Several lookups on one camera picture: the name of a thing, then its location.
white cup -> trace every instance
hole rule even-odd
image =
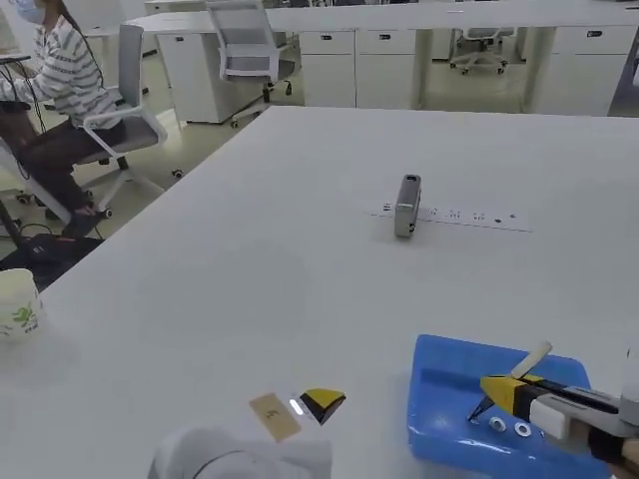
[[[0,341],[17,342],[33,336],[44,316],[31,271],[0,271]]]

small gray device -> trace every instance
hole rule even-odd
[[[399,196],[395,204],[395,236],[410,238],[415,231],[419,201],[421,200],[421,177],[406,175],[401,181]]]

metal washer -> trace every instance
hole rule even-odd
[[[532,430],[530,429],[530,426],[526,424],[525,422],[516,423],[515,432],[520,437],[530,437],[530,435],[532,434]]]
[[[506,423],[497,416],[491,417],[488,421],[488,425],[497,432],[504,432],[506,430]]]

chair wheel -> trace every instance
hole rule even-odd
[[[16,200],[18,200],[18,203],[20,205],[29,205],[29,204],[31,204],[31,199],[32,199],[31,195],[27,195],[27,194],[16,195]]]

blue foam block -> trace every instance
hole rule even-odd
[[[496,406],[479,417],[466,418],[481,400],[479,378],[508,374],[527,352],[446,337],[417,339],[408,397],[408,444],[418,459],[445,464],[495,478],[607,478],[605,464],[589,455],[565,453],[547,444],[539,429],[519,437],[513,416]],[[552,381],[590,387],[583,365],[566,357],[546,356],[531,371]],[[501,417],[503,433],[488,425]]]

